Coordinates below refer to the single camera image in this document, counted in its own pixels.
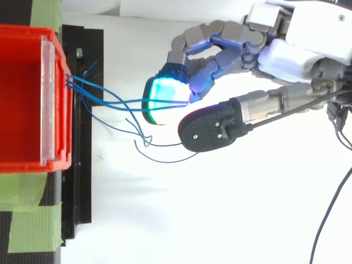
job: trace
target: glowing fingertip sensor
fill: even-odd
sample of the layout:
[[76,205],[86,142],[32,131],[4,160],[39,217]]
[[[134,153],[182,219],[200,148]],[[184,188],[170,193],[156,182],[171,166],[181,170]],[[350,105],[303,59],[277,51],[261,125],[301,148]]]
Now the glowing fingertip sensor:
[[[147,81],[143,98],[168,102],[143,102],[142,109],[186,106],[190,95],[187,69],[181,64],[167,63],[159,74]],[[148,111],[143,112],[143,116],[150,124],[165,125],[170,123],[180,110],[181,108]]]

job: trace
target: white surface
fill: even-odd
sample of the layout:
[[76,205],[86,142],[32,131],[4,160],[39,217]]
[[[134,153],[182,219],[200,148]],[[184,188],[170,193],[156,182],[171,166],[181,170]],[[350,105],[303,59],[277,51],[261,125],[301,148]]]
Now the white surface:
[[323,55],[306,51],[277,38],[260,53],[258,61],[261,71],[279,79],[292,83],[310,83],[312,67],[322,58]]
[[120,0],[62,0],[65,12],[101,14],[120,5]]
[[249,12],[247,23],[274,27],[281,8],[275,5],[254,4]]
[[[352,11],[317,1],[296,2],[295,6],[286,41],[350,64],[352,48],[349,43],[350,35],[346,32],[352,26]],[[345,16],[344,21],[339,20],[340,15]]]
[[122,17],[212,22],[240,22],[254,3],[264,0],[122,0]]
[[[141,97],[173,37],[195,25],[81,15],[63,21],[105,30],[105,86],[126,100]],[[250,74],[226,76],[208,96],[277,87]],[[100,107],[94,114],[131,129],[128,114]],[[178,142],[176,125],[142,127],[154,143]],[[347,136],[351,131],[348,122]],[[62,249],[62,264],[308,263],[321,219],[351,166],[324,111],[297,114],[230,147],[169,165],[142,157],[134,137],[95,120],[92,132],[92,224],[79,226]],[[165,161],[190,155],[182,147],[138,144]],[[351,200],[352,181],[326,223],[315,264],[351,263]]]

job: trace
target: robotic hand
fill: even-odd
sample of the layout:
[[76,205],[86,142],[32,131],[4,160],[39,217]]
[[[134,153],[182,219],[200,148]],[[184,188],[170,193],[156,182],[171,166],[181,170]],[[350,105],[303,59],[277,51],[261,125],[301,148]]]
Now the robotic hand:
[[[272,114],[288,116],[302,106],[307,108],[299,112],[319,110],[333,102],[350,106],[352,11],[346,1],[337,2],[266,1],[254,4],[242,23],[214,21],[192,27],[173,40],[167,62],[147,82],[144,98],[170,89],[170,84],[158,86],[159,81],[174,80],[181,85],[172,88],[190,94],[193,103],[207,95],[216,79],[249,71],[284,85],[188,114],[178,130],[182,144],[194,152],[228,146],[258,127],[249,122]],[[215,56],[188,59],[213,45],[222,49]],[[142,108],[151,105],[143,103]],[[144,117],[156,123],[150,113]]]

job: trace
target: white background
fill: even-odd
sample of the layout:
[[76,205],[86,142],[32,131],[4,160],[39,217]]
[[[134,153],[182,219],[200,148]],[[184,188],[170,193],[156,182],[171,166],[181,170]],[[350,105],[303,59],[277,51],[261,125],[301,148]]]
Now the white background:
[[120,14],[179,21],[241,21],[258,2],[264,0],[122,0]]
[[[63,21],[104,29],[104,84],[126,100],[141,98],[173,37],[196,25],[97,15],[65,15]],[[208,96],[275,87],[250,74],[228,76]],[[101,107],[94,114],[132,129],[128,114]],[[155,127],[137,117],[154,143],[179,142],[176,124]],[[351,129],[348,123],[347,136]],[[62,264],[308,263],[317,228],[351,166],[325,110],[259,128],[230,147],[179,164],[147,160],[133,139],[94,120],[92,224],[79,226]],[[137,143],[159,160],[190,155],[182,147]],[[351,263],[351,198],[352,182],[326,223],[314,263]]]
[[100,14],[120,6],[120,0],[62,0],[65,12]]

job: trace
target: red plastic bin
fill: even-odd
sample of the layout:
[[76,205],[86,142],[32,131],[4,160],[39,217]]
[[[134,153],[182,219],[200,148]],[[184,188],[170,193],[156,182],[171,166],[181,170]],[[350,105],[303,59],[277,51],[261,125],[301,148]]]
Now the red plastic bin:
[[68,169],[72,90],[51,29],[0,25],[0,173]]

